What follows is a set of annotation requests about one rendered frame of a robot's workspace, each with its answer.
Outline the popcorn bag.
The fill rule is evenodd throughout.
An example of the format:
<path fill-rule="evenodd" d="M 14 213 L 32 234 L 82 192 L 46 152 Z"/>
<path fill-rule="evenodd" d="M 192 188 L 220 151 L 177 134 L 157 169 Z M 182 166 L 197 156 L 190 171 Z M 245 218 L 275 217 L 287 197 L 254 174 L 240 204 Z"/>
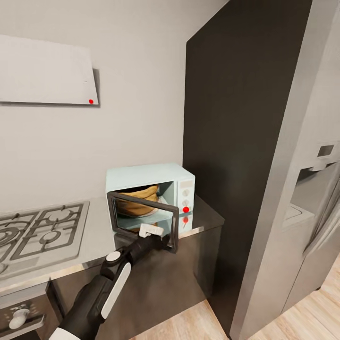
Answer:
<path fill-rule="evenodd" d="M 158 184 L 146 185 L 146 186 L 139 186 L 139 187 L 131 187 L 126 189 L 114 190 L 114 192 L 122 193 L 142 199 L 147 199 L 151 201 L 157 202 L 157 195 L 156 191 L 159 187 Z"/>

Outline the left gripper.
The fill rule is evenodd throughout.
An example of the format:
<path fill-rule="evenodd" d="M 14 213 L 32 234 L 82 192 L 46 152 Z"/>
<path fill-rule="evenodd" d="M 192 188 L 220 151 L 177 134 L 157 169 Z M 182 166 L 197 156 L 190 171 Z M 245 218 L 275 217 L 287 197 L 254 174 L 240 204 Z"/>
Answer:
<path fill-rule="evenodd" d="M 139 231 L 137 232 L 138 239 L 134 241 L 141 251 L 142 257 L 144 257 L 151 249 L 161 251 L 162 247 L 167 246 L 170 238 L 173 236 L 173 232 L 166 234 L 162 237 L 160 235 L 151 234 L 145 238 L 139 236 Z"/>

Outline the microwave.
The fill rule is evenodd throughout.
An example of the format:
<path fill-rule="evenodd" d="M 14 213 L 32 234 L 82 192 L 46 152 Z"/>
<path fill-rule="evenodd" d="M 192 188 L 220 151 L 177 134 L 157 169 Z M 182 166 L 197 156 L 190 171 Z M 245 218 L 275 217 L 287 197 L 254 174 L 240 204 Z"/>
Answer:
<path fill-rule="evenodd" d="M 162 247 L 176 254 L 179 239 L 179 214 L 193 210 L 196 177 L 175 162 L 115 168 L 106 171 L 105 193 L 111 230 L 138 239 L 142 223 L 164 229 L 161 236 L 173 232 Z M 157 202 L 114 190 L 158 184 Z"/>

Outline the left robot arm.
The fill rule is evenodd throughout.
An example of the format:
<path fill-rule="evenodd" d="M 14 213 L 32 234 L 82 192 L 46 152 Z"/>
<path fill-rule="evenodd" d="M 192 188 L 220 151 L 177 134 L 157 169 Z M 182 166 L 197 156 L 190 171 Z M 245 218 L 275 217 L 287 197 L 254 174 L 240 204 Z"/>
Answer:
<path fill-rule="evenodd" d="M 74 305 L 49 340 L 95 340 L 100 325 L 107 319 L 128 279 L 131 267 L 151 249 L 161 251 L 168 245 L 173 232 L 161 238 L 163 233 L 161 227 L 142 223 L 134 243 L 108 254 L 99 270 L 100 275 L 82 287 Z"/>

